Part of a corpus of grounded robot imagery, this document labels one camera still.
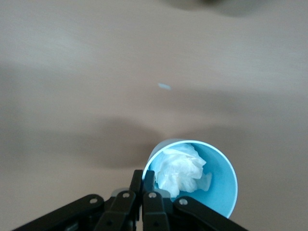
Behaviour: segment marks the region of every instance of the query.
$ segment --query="beige tabletop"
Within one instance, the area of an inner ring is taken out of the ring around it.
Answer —
[[[307,0],[0,1],[0,229],[219,148],[250,231],[308,227]]]

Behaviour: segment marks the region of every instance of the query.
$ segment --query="metal bolt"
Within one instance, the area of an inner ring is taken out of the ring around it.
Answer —
[[[128,192],[124,193],[124,194],[123,194],[123,197],[124,197],[124,198],[129,197],[129,193],[128,193]]]
[[[98,201],[97,198],[92,198],[92,199],[90,200],[90,204],[95,204],[97,201]]]
[[[180,199],[179,200],[179,204],[180,205],[187,205],[188,204],[188,201],[186,199]]]
[[[154,193],[154,192],[150,192],[149,193],[149,197],[150,198],[155,198],[157,195],[156,195],[156,193]]]

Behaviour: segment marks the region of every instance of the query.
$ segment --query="crumpled tissue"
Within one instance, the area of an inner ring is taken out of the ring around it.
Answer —
[[[161,152],[151,163],[151,170],[155,172],[158,188],[177,197],[180,191],[208,191],[212,173],[203,173],[205,164],[191,144],[183,143]]]

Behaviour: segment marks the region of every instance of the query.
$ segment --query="blue paper cup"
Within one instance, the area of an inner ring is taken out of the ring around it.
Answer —
[[[159,143],[152,151],[144,168],[142,179],[146,171],[151,170],[152,161],[165,149],[181,143],[191,144],[201,158],[206,161],[204,173],[212,173],[212,181],[207,192],[196,190],[194,192],[182,192],[178,197],[190,196],[202,204],[210,207],[221,215],[229,218],[234,210],[238,185],[235,171],[226,156],[217,148],[202,141],[171,139]]]

